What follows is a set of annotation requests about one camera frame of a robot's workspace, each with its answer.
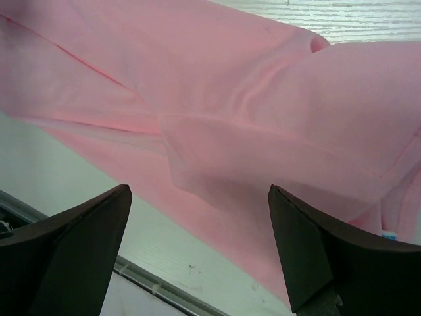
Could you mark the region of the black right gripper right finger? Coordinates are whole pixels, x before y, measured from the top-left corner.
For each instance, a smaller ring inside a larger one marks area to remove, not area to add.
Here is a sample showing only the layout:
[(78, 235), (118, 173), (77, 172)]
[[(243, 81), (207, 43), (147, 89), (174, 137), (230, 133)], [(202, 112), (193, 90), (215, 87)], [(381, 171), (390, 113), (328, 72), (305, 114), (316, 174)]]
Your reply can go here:
[(356, 228), (279, 186), (268, 203), (294, 314), (420, 314), (420, 246)]

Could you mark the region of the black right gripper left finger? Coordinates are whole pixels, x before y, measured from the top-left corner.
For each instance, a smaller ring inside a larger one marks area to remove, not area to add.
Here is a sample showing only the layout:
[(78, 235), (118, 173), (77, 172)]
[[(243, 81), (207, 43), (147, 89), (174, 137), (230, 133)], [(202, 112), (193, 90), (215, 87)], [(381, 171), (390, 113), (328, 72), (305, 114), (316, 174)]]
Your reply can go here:
[(1, 233), (1, 314), (99, 315), (131, 204), (121, 184)]

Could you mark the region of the pink t shirt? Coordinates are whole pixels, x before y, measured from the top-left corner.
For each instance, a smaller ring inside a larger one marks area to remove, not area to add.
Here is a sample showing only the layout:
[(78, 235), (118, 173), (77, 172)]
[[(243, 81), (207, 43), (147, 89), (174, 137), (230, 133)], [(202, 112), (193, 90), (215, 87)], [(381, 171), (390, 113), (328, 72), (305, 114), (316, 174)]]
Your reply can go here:
[(2, 1), (1, 110), (287, 298), (275, 184), (414, 237), (420, 43), (330, 44), (210, 1)]

